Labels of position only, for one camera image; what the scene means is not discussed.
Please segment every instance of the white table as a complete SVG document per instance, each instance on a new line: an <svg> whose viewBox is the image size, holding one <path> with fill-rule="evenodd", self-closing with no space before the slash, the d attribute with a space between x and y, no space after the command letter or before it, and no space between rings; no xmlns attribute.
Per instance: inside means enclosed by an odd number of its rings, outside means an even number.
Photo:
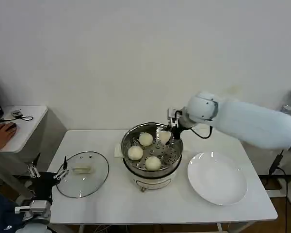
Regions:
<svg viewBox="0 0 291 233"><path fill-rule="evenodd" d="M102 153L109 162L105 184L94 194L71 199L53 188L51 223L53 224L231 224L230 232L239 232L255 221L273 220L277 212L260 182L239 140L214 130L210 139L184 132L184 151L176 178L159 190L140 191L129 179L121 158L114 158L114 147L127 130L68 131L48 171L57 172L64 157L82 151ZM231 206L217 206L201 198L187 178L189 160L199 151L218 151L235 160L243 169L248 192Z"/></svg>
<svg viewBox="0 0 291 233"><path fill-rule="evenodd" d="M10 112L13 110L21 110L24 116L32 116L33 120L24 121L21 119L17 119L14 122L17 124L17 132L14 137L6 144L4 148L0 150L0 152L9 152L9 153L18 153L20 152L30 136L37 128L42 118L48 111L46 106L7 106L3 107L5 119L13 119ZM0 159L0 179L2 179L5 183L10 185L14 190L16 190L19 194L26 198L30 198L32 193L22 184L20 183L12 174L4 167L4 161Z"/></svg>

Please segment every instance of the wooden floor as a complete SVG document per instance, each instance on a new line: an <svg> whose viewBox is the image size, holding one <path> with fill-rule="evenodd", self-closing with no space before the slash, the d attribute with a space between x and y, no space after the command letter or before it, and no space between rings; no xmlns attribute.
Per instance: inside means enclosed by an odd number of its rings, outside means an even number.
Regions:
<svg viewBox="0 0 291 233"><path fill-rule="evenodd" d="M270 180L267 185L267 189L278 189L280 188L277 181ZM12 190L7 185L0 186L0 192L11 200L15 200L18 197L18 194ZM252 226L248 227L242 233L284 233L285 232L285 198L272 198L272 203L274 204L275 209L278 212L278 219L275 221L268 222L257 222ZM69 225L74 232L78 232L78 225ZM84 233L93 233L97 226L88 225L85 226ZM227 224L223 224L223 230L226 230L228 227ZM202 224L202 225L129 225L119 226L118 229L109 228L108 233L117 232L117 233L177 233L177 232L208 232L208 231L218 231L215 224ZM288 233L291 233L291 205L288 202Z"/></svg>

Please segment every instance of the cable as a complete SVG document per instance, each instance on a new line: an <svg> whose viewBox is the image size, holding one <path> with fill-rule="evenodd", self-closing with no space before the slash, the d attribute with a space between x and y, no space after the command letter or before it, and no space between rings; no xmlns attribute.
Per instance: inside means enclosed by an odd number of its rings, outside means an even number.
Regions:
<svg viewBox="0 0 291 233"><path fill-rule="evenodd" d="M280 167L276 167L276 169L281 170L283 172L283 174L285 175L285 181L286 181L286 210L285 210L285 219L286 219L286 230L285 233L287 233L287 215L288 215L288 211L287 211L287 207L288 207L288 181L287 181L287 174L284 171L284 169L280 168Z"/></svg>
<svg viewBox="0 0 291 233"><path fill-rule="evenodd" d="M277 156L276 158L274 159L272 165L270 166L270 168L268 169L268 175L267 175L267 178L266 178L266 182L265 184L263 185L264 188L266 187L266 185L268 184L268 181L269 181L269 178L271 177L271 175L275 172L275 170L278 168L282 158L283 158L283 153L284 150L282 150Z"/></svg>
<svg viewBox="0 0 291 233"><path fill-rule="evenodd" d="M18 120L18 119L21 119L21 120L24 120L24 121L31 121L33 120L33 116L22 116L22 117L18 117L18 118L14 118L14 119L0 119L0 122L7 122L7 121L13 121L13 120Z"/></svg>
<svg viewBox="0 0 291 233"><path fill-rule="evenodd" d="M212 129L213 129L213 127L212 127L212 126L209 126L209 135L208 135L207 137L203 137L203 136L199 135L198 133L196 133L196 132L193 130L193 128L190 128L190 130L191 130L194 134L196 134L197 136L199 136L199 137L202 138L202 139L208 139L208 138L210 138L210 136L212 135Z"/></svg>

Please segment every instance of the white wall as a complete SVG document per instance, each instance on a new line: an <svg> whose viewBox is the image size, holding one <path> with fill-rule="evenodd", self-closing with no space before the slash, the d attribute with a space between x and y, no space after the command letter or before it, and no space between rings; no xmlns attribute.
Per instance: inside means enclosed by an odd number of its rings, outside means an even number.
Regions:
<svg viewBox="0 0 291 233"><path fill-rule="evenodd" d="M276 108L291 89L291 0L0 0L5 103L69 129L166 122L198 90Z"/></svg>

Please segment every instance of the power cord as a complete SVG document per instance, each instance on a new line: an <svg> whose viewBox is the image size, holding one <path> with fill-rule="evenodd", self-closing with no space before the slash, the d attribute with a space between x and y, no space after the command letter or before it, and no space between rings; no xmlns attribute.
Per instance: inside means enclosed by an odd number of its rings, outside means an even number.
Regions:
<svg viewBox="0 0 291 233"><path fill-rule="evenodd" d="M266 187L266 185L268 184L268 181L269 181L269 178L270 176L276 171L277 167L280 165L280 162L283 158L283 153L284 150L282 150L277 156L276 158L274 159L272 165L270 166L270 169L268 169L268 175L267 175L267 178L266 178L266 182L265 184L263 185L264 187Z"/></svg>
<svg viewBox="0 0 291 233"><path fill-rule="evenodd" d="M288 180L287 180L287 174L286 174L286 172L284 171L284 169L282 169L282 168L280 168L280 167L276 167L276 169L278 169L278 170L281 170L282 172L283 172L283 174L285 175L285 181L286 181L286 209L285 209L285 222L286 222L286 229L285 229L285 233L287 233L287 216L288 216L288 211L287 211L287 209L288 209Z"/></svg>
<svg viewBox="0 0 291 233"><path fill-rule="evenodd" d="M0 122L7 122L7 121L13 121L13 120L18 120L18 119L21 119L21 120L24 120L24 121L31 121L33 120L33 116L22 116L22 117L15 117L14 119L0 119Z"/></svg>
<svg viewBox="0 0 291 233"><path fill-rule="evenodd" d="M11 115L14 117L14 119L0 119L0 122L7 122L7 121L12 121L12 120L17 120L17 119L21 119L24 121L30 121L33 120L33 116L24 116L21 112L21 109L16 109L14 111L11 112Z"/></svg>
<svg viewBox="0 0 291 233"><path fill-rule="evenodd" d="M212 129L213 129L213 127L212 127L212 126L209 126L209 134L208 134L208 136L203 137L203 136L199 135L195 130L193 130L193 128L190 128L190 130L191 130L194 134L196 134L197 136L199 136L199 137L202 138L202 139L208 139L208 138L210 138L210 136L212 135Z"/></svg>
<svg viewBox="0 0 291 233"><path fill-rule="evenodd" d="M284 171L284 169L280 168L279 165L280 165L280 162L283 158L283 151L282 150L277 156L276 158L274 159L272 165L270 166L270 169L268 170L268 175L267 175L267 178L266 178L266 182L265 184L263 185L264 187L266 187L266 185L268 184L268 181L269 181L269 178L271 177L271 175L276 171L276 170L281 170L284 174L284 178L285 178L285 181L286 181L286 209L285 209L285 233L287 233L287 215L288 215L288 211L287 211L287 207L288 207L288 180L287 180L287 174L286 172Z"/></svg>

